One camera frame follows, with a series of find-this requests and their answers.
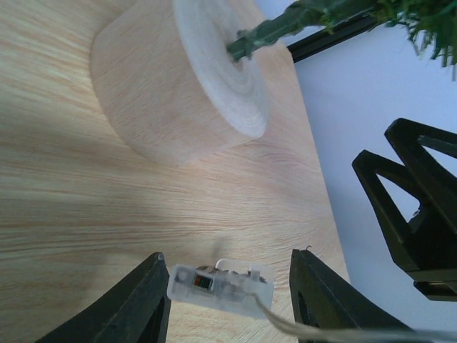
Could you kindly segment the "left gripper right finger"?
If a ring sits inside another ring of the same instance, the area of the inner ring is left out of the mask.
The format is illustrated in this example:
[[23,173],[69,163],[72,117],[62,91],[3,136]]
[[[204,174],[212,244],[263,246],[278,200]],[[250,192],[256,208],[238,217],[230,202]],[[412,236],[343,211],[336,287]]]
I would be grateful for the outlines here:
[[289,287],[295,322],[345,342],[402,342],[412,328],[377,307],[309,250],[291,254]]

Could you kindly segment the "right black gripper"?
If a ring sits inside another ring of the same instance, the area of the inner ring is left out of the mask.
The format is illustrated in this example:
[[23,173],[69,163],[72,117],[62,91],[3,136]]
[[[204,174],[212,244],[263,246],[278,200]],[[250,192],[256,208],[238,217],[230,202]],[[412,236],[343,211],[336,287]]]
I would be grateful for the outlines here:
[[[402,164],[363,150],[353,160],[352,167],[375,211],[394,263],[408,272],[414,287],[428,299],[454,302],[456,177],[426,148],[455,158],[456,135],[408,119],[397,119],[385,136]],[[380,177],[418,200],[419,211],[410,225]]]

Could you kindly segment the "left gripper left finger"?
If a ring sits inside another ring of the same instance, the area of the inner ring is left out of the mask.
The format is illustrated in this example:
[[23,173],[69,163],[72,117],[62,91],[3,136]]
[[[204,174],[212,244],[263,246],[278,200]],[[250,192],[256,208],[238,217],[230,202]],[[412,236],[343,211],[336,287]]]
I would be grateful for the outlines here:
[[165,342],[171,309],[164,254],[147,257],[121,281],[38,342]]

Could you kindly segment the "clear wire string lights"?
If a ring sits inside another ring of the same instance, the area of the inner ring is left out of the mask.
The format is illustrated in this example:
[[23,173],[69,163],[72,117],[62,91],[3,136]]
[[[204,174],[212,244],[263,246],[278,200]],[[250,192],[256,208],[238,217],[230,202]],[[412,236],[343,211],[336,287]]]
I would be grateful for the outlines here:
[[167,288],[171,300],[267,319],[278,331],[298,339],[325,342],[426,342],[437,339],[455,342],[455,332],[410,329],[320,329],[292,323],[271,311],[273,284],[258,269],[246,273],[222,270],[216,266],[173,267]]

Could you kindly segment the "small green christmas tree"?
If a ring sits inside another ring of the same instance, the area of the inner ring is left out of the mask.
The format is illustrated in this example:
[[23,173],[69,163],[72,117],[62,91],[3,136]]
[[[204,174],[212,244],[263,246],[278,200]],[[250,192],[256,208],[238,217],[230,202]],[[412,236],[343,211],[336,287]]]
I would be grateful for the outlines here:
[[95,37],[101,109],[133,150],[178,166],[259,138],[270,109],[253,53],[310,26],[367,14],[402,26],[417,53],[456,63],[454,1],[295,1],[245,29],[230,1],[137,1]]

